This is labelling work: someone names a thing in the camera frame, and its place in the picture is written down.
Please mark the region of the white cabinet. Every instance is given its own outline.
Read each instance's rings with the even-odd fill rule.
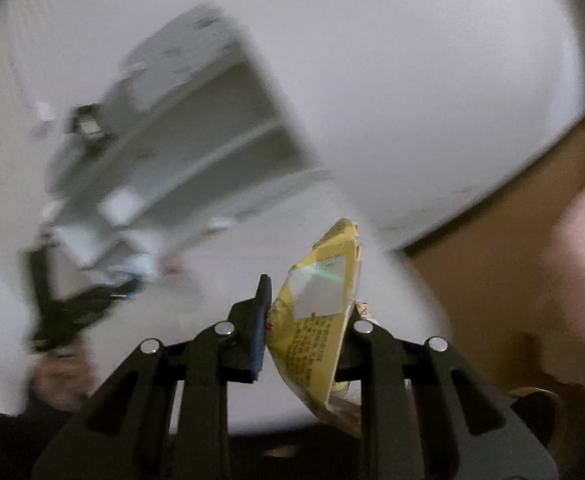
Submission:
[[[50,167],[54,237],[96,281],[133,254],[171,254],[327,176],[217,10],[179,16],[124,66],[95,106],[106,147],[91,154],[72,134]]]

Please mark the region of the person's hand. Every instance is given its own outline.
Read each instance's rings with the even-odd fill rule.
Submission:
[[[48,352],[35,368],[32,381],[34,394],[62,412],[76,412],[94,386],[93,368],[82,340],[73,343],[72,357]]]

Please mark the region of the yellow snack bag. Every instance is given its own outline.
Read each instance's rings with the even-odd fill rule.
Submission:
[[[348,396],[348,383],[335,383],[335,370],[360,261],[357,225],[341,218],[290,268],[266,325],[268,349],[288,387],[319,418],[357,436],[360,401]]]

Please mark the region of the metal screw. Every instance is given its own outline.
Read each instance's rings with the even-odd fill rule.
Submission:
[[[431,337],[428,339],[428,346],[435,352],[445,352],[448,349],[448,342],[443,337]]]
[[[374,329],[374,325],[365,319],[355,321],[353,327],[360,334],[369,334],[372,332],[372,329]]]
[[[140,348],[144,354],[154,354],[161,348],[161,343],[156,339],[145,339],[141,342]]]
[[[235,326],[229,321],[220,321],[214,326],[214,331],[219,335],[230,335],[235,331]]]

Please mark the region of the crumpled chip bag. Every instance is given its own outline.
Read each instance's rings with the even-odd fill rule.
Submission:
[[[370,319],[367,304],[355,300],[360,261],[357,225],[341,218],[290,268],[266,323],[288,387],[320,420],[354,436],[361,436],[360,388],[335,383],[335,371],[352,309]]]

